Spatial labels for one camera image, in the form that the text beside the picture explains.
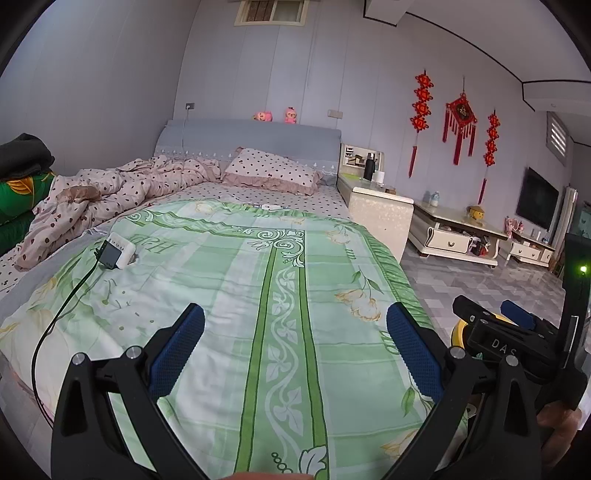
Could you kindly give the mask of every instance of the green bedspread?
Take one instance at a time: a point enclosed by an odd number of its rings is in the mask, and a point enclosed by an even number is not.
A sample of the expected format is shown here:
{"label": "green bedspread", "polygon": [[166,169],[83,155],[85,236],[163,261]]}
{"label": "green bedspread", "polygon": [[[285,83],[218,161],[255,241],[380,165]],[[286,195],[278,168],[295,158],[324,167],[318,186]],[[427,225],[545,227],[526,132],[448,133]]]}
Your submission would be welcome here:
{"label": "green bedspread", "polygon": [[33,210],[49,194],[52,181],[53,173],[49,172],[0,182],[0,225]]}
{"label": "green bedspread", "polygon": [[[205,332],[158,405],[212,479],[263,471],[377,480],[409,444],[432,402],[385,314],[402,301],[421,325],[430,321],[365,228],[202,200],[149,207],[113,231],[137,245],[138,259],[97,269],[47,338],[37,382],[51,411],[72,355],[145,345],[195,302]],[[0,349],[28,385],[41,332],[94,260],[91,248],[74,257],[2,326]],[[149,465],[113,400],[134,458]]]}
{"label": "green bedspread", "polygon": [[33,212],[25,212],[15,219],[0,225],[0,255],[4,255],[22,242],[34,219]]}

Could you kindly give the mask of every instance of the blue grip pad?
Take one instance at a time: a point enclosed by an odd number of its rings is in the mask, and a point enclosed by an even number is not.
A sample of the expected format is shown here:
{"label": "blue grip pad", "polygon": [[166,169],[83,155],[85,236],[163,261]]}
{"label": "blue grip pad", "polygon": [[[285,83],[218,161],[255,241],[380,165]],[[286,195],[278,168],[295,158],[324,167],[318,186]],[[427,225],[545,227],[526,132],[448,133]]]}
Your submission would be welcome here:
{"label": "blue grip pad", "polygon": [[526,330],[533,330],[535,328],[535,321],[531,313],[510,300],[505,300],[501,303],[501,313],[521,328]]}
{"label": "blue grip pad", "polygon": [[396,304],[388,309],[386,324],[418,389],[437,403],[443,396],[441,366]]}
{"label": "blue grip pad", "polygon": [[162,348],[150,368],[148,392],[152,400],[169,395],[205,330],[205,313],[196,305]]}

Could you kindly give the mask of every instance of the polka dot pillow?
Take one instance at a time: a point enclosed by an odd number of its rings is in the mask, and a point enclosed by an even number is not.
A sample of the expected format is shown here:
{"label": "polka dot pillow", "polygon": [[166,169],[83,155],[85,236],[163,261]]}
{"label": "polka dot pillow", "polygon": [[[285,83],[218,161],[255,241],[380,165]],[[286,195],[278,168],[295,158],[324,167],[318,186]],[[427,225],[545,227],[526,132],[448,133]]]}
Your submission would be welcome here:
{"label": "polka dot pillow", "polygon": [[312,168],[272,153],[244,148],[228,166],[224,185],[260,187],[275,192],[313,195],[322,177]]}

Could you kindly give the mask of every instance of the red tassel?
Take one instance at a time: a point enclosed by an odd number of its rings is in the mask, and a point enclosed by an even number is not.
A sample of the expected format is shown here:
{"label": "red tassel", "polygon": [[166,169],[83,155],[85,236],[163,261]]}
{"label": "red tassel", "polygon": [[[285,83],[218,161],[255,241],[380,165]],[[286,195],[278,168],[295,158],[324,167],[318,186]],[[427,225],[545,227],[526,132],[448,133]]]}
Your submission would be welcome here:
{"label": "red tassel", "polygon": [[408,168],[408,178],[413,176],[414,159],[417,158],[417,146],[413,147],[413,156],[410,158],[410,167]]}
{"label": "red tassel", "polygon": [[474,140],[476,139],[476,125],[472,125],[472,138],[470,139],[470,149],[468,150],[468,157],[472,156],[474,152]]}
{"label": "red tassel", "polygon": [[456,151],[453,154],[453,164],[454,165],[458,165],[460,163],[460,152],[461,151],[462,151],[462,131],[460,130],[460,132],[457,135]]}
{"label": "red tassel", "polygon": [[486,187],[486,179],[482,180],[482,188],[480,189],[480,198],[478,198],[478,205],[482,203],[482,198],[484,197],[484,189]]}
{"label": "red tassel", "polygon": [[443,124],[443,143],[447,142],[447,129],[449,128],[449,110],[445,109],[445,123]]}

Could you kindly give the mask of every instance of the black cable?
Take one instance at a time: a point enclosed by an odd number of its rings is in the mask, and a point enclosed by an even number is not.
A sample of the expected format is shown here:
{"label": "black cable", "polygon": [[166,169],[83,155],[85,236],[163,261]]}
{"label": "black cable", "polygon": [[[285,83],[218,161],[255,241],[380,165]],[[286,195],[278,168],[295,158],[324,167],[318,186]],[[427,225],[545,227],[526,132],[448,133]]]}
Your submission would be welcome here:
{"label": "black cable", "polygon": [[78,282],[78,285],[76,285],[74,287],[74,290],[72,290],[72,292],[70,292],[66,301],[61,305],[60,309],[57,311],[56,315],[53,317],[53,320],[49,323],[45,332],[43,332],[43,335],[41,335],[41,338],[39,339],[39,342],[37,343],[37,346],[35,347],[35,352],[33,353],[33,360],[31,361],[31,384],[33,385],[33,394],[35,395],[35,401],[37,402],[37,406],[39,407],[39,410],[41,410],[41,415],[43,415],[43,418],[45,418],[46,422],[52,428],[53,428],[53,421],[51,420],[49,414],[46,412],[45,407],[43,406],[43,403],[41,402],[41,399],[39,398],[39,394],[37,392],[37,382],[35,380],[35,365],[37,363],[37,355],[39,354],[39,350],[41,349],[41,345],[43,344],[43,340],[45,340],[47,338],[47,336],[53,331],[53,326],[59,320],[60,313],[62,313],[63,309],[66,308],[66,306],[68,305],[68,303],[70,302],[72,297],[76,294],[76,292],[78,290],[80,290],[80,287],[92,275],[92,272],[94,272],[94,270],[98,264],[99,264],[99,259],[97,257],[96,262],[93,265],[93,267],[88,271],[88,273],[86,275],[84,275],[84,278],[82,278],[82,280],[80,280]]}

